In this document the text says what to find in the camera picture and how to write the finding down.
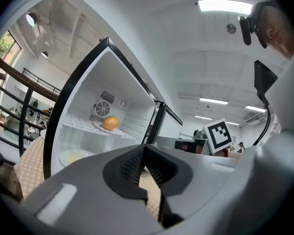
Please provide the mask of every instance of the ceiling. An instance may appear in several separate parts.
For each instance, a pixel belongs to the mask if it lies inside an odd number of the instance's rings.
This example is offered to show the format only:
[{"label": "ceiling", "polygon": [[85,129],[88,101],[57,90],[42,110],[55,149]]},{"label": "ceiling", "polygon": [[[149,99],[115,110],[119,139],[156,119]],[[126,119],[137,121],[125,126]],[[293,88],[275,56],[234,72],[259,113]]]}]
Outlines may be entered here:
[{"label": "ceiling", "polygon": [[24,14],[15,23],[18,33],[33,53],[46,50],[47,61],[68,74],[106,37],[66,0],[43,0],[29,12],[38,15],[38,23],[30,26]]},{"label": "ceiling", "polygon": [[[226,118],[244,126],[254,115],[245,106],[262,107],[254,88],[253,62],[259,59],[279,75],[286,60],[270,48],[263,49],[256,36],[245,46],[237,13],[201,12],[195,4],[198,0],[141,1],[168,41],[182,114]],[[261,0],[236,1],[254,4]],[[236,26],[235,34],[226,31],[228,23]],[[207,104],[200,97],[229,103]]]}]

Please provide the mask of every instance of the black cable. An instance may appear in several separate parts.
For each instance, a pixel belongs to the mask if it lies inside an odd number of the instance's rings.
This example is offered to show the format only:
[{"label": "black cable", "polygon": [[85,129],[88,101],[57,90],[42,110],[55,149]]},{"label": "black cable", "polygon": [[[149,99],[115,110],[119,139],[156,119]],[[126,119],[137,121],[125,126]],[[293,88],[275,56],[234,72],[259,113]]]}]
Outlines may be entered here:
[{"label": "black cable", "polygon": [[267,122],[266,122],[265,128],[262,131],[262,133],[260,134],[260,136],[258,137],[258,139],[255,141],[255,143],[253,144],[253,146],[254,145],[257,145],[259,143],[259,141],[264,137],[264,135],[266,134],[266,132],[269,129],[269,125],[270,125],[270,121],[271,121],[271,114],[270,114],[270,110],[269,110],[268,107],[266,108],[266,110],[267,110]]}]

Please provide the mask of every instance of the tree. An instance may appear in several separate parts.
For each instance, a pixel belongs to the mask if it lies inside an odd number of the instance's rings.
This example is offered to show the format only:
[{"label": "tree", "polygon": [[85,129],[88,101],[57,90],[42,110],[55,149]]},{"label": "tree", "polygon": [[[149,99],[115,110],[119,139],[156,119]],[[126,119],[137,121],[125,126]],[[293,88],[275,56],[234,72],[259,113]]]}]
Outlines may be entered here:
[{"label": "tree", "polygon": [[0,57],[2,58],[4,54],[9,50],[11,46],[11,41],[8,39],[8,32],[6,32],[0,39]]}]

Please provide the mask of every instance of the refrigerator shelf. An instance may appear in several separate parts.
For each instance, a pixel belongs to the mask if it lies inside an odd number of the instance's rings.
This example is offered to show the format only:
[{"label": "refrigerator shelf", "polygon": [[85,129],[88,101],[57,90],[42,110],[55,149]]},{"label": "refrigerator shelf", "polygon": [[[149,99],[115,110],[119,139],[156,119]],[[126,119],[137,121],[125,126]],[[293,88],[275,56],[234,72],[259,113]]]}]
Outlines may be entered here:
[{"label": "refrigerator shelf", "polygon": [[104,136],[110,136],[110,137],[121,138],[121,139],[133,139],[133,140],[136,139],[122,130],[120,130],[120,132],[122,132],[121,135],[113,135],[110,133],[103,132],[99,130],[97,127],[95,127],[92,121],[84,120],[82,118],[75,117],[69,114],[65,116],[63,120],[63,125],[73,129],[80,130],[80,131],[94,133],[97,135],[104,135]]}]

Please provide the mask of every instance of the metal railing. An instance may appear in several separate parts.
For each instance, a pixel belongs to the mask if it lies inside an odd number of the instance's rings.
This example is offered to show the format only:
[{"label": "metal railing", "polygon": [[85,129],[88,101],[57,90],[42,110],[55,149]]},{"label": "metal railing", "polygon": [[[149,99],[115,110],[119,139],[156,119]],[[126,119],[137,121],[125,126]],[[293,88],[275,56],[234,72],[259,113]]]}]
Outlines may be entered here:
[{"label": "metal railing", "polygon": [[25,76],[27,76],[30,80],[36,82],[36,84],[39,84],[41,86],[43,86],[44,88],[46,88],[47,90],[59,95],[61,90],[54,87],[53,85],[51,85],[50,83],[46,82],[45,80],[39,78],[38,76],[36,76],[35,74],[31,73],[28,69],[24,68],[22,74],[24,74]]},{"label": "metal railing", "polygon": [[3,107],[3,106],[0,105],[0,109],[3,112],[6,112],[12,118],[17,119],[20,122],[20,124],[19,124],[19,131],[13,130],[13,129],[9,128],[8,126],[6,126],[6,125],[4,125],[3,123],[0,122],[0,126],[3,129],[5,129],[5,130],[7,130],[7,131],[9,131],[9,132],[11,132],[11,133],[13,133],[13,134],[15,134],[15,135],[17,135],[19,137],[19,145],[17,145],[15,143],[13,143],[13,142],[5,139],[2,136],[0,136],[0,140],[2,142],[6,143],[6,144],[8,144],[10,146],[12,146],[12,147],[15,147],[15,148],[19,149],[19,154],[20,154],[20,157],[21,157],[22,154],[24,153],[24,151],[26,150],[26,148],[24,147],[24,139],[26,139],[28,141],[33,141],[32,138],[30,138],[29,136],[24,135],[25,124],[27,124],[28,126],[32,126],[32,127],[36,128],[36,129],[38,129],[40,131],[44,129],[41,126],[39,126],[37,124],[34,124],[34,123],[29,122],[29,121],[26,120],[26,113],[27,113],[28,108],[29,109],[32,109],[32,110],[34,110],[34,111],[36,111],[36,112],[38,112],[38,113],[40,113],[40,114],[42,114],[44,116],[47,116],[47,117],[50,117],[50,114],[48,114],[48,113],[46,113],[44,111],[41,111],[41,110],[37,109],[34,106],[29,105],[29,101],[30,101],[31,96],[32,96],[32,93],[33,93],[33,89],[32,88],[28,88],[27,93],[26,93],[25,98],[24,98],[24,101],[20,100],[18,97],[16,97],[15,95],[13,95],[9,91],[7,91],[2,86],[0,86],[0,90],[2,92],[4,92],[5,94],[7,94],[12,99],[14,99],[15,101],[17,101],[18,103],[22,104],[22,112],[21,112],[21,115],[20,116],[14,114],[10,110],[8,110],[5,107]]}]

